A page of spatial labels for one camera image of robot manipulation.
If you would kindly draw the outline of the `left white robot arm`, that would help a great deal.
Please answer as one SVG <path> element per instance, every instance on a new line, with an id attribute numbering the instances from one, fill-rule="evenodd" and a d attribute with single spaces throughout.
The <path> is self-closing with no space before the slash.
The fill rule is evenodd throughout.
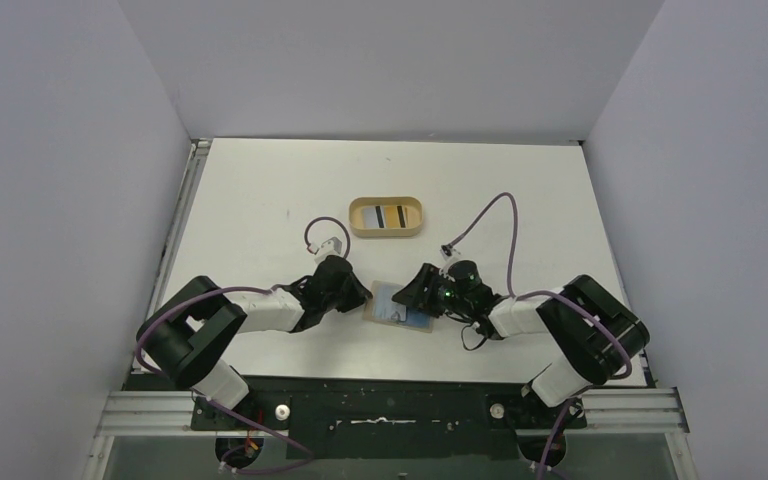
<path id="1" fill-rule="evenodd" d="M 300 333 L 332 311 L 348 313 L 371 299 L 351 263 L 334 255 L 318 263 L 313 274 L 269 289 L 221 288 L 201 275 L 144 321 L 136 333 L 135 357 L 175 387 L 233 409 L 250 393 L 243 377 L 222 359 L 237 334 Z"/>

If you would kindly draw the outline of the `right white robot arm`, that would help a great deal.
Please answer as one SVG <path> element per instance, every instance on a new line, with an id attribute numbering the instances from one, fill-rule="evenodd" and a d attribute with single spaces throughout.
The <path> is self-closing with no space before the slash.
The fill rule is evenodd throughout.
<path id="1" fill-rule="evenodd" d="M 550 335 L 559 356 L 522 390 L 548 407 L 627 377 L 632 357 L 651 340 L 643 321 L 586 274 L 560 288 L 504 296 L 483 282 L 471 260 L 444 268 L 425 263 L 391 299 L 430 317 L 453 316 L 487 340 Z"/>

